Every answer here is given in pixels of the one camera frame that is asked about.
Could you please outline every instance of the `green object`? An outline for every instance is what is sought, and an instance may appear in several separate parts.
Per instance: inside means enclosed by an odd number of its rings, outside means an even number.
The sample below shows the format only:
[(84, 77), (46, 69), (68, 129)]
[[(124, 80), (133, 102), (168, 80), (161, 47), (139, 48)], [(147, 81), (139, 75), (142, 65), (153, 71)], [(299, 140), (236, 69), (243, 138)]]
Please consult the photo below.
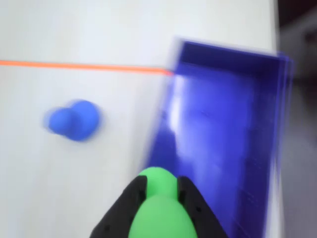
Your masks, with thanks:
[(131, 224), (129, 238), (197, 238), (195, 227), (177, 199), (177, 178), (169, 171), (150, 167), (146, 200)]
[(167, 196), (177, 201), (177, 178), (169, 171), (160, 167), (150, 167), (139, 175), (146, 175), (147, 199), (154, 195)]
[(132, 222), (129, 238), (197, 238), (183, 206), (165, 195), (146, 199)]

